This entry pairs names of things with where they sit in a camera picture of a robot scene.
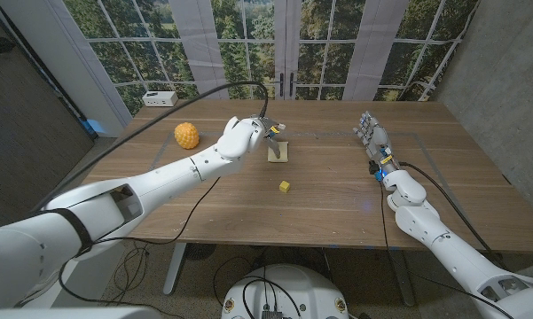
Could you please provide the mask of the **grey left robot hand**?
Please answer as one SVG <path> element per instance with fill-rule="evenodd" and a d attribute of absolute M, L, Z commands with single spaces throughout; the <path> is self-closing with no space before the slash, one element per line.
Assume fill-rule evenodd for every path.
<path fill-rule="evenodd" d="M 267 117 L 260 118 L 260 122 L 265 129 L 264 142 L 269 147 L 268 161 L 272 163 L 288 162 L 288 142 L 277 140 L 277 135 L 286 129 L 286 125 Z"/>

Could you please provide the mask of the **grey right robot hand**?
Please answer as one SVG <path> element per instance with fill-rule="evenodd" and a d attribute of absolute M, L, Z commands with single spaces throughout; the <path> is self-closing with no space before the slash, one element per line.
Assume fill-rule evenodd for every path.
<path fill-rule="evenodd" d="M 382 175 L 387 175 L 400 169 L 392 151 L 388 133 L 374 116 L 369 112 L 363 113 L 358 126 L 353 128 L 353 131 L 365 147 L 367 156 L 371 161 L 372 174 L 376 170 L 380 171 Z"/>

